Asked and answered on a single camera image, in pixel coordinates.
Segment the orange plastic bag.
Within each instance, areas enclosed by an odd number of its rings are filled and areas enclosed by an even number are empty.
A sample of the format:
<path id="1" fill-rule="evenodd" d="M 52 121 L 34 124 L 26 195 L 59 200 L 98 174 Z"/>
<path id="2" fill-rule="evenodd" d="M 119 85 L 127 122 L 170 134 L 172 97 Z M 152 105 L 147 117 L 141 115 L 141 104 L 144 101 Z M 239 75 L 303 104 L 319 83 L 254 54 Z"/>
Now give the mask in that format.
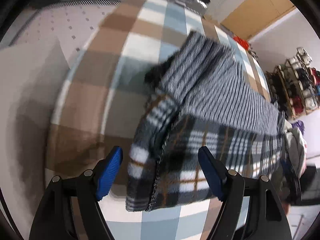
<path id="1" fill-rule="evenodd" d="M 242 46 L 245 50 L 250 49 L 250 44 L 246 40 L 243 40 L 238 36 L 234 36 L 233 40 L 235 40 L 238 44 L 240 44 L 240 46 Z"/>

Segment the wooden door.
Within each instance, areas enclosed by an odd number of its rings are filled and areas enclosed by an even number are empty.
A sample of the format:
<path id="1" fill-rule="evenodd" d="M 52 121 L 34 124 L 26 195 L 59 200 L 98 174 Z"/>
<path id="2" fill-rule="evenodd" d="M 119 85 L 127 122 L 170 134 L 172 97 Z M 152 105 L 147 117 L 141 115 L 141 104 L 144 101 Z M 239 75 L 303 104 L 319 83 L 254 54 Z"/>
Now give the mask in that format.
<path id="1" fill-rule="evenodd" d="M 290 0 L 245 0 L 222 25 L 236 36 L 249 40 L 295 8 Z"/>

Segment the bamboo shoe rack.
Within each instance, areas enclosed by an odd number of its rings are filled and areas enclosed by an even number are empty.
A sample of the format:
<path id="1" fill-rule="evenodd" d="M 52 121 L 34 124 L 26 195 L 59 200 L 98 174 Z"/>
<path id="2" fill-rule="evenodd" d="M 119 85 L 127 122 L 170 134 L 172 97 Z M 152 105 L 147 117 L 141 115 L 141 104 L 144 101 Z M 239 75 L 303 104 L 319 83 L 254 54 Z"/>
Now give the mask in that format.
<path id="1" fill-rule="evenodd" d="M 265 72 L 272 101 L 287 120 L 295 120 L 319 109 L 319 71 L 311 67 L 312 57 L 303 47 L 284 64 Z"/>

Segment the grey hoodie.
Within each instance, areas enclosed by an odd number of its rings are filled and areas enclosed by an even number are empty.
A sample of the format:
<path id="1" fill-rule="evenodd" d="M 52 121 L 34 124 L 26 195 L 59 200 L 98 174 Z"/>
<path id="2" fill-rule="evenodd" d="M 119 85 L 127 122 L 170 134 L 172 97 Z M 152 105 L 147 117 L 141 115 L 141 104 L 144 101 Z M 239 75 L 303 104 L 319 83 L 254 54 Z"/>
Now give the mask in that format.
<path id="1" fill-rule="evenodd" d="M 285 120 L 285 132 L 289 159 L 298 178 L 300 178 L 306 170 L 306 140 L 303 138 L 300 129 L 293 127 L 287 120 Z"/>

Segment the plaid fleece cardigan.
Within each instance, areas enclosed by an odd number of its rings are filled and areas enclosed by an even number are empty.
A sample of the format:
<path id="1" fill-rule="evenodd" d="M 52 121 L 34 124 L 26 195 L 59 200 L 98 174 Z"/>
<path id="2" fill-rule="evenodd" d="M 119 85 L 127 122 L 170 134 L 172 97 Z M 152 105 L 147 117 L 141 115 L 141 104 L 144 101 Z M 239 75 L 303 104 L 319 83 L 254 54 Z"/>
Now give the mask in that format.
<path id="1" fill-rule="evenodd" d="M 146 74 L 152 93 L 129 152 L 127 211 L 212 198 L 198 162 L 203 146 L 244 177 L 278 168 L 286 152 L 284 113 L 248 84 L 234 54 L 192 31 Z"/>

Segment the checkered bed sheet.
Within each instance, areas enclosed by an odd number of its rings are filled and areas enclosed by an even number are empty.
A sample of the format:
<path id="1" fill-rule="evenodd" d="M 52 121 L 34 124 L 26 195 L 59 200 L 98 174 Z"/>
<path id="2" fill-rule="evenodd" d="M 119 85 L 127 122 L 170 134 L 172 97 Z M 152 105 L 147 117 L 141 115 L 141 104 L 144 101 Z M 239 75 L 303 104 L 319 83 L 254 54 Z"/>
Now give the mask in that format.
<path id="1" fill-rule="evenodd" d="M 47 145 L 46 181 L 76 177 L 93 168 L 113 146 L 128 154 L 148 98 L 144 75 L 166 60 L 195 29 L 236 51 L 250 86 L 270 98 L 266 79 L 253 57 L 212 22 L 166 0 L 124 0 L 86 39 L 56 102 Z M 116 239 L 206 239 L 220 209 L 208 199 L 152 212 L 127 212 L 127 162 L 100 202 Z"/>

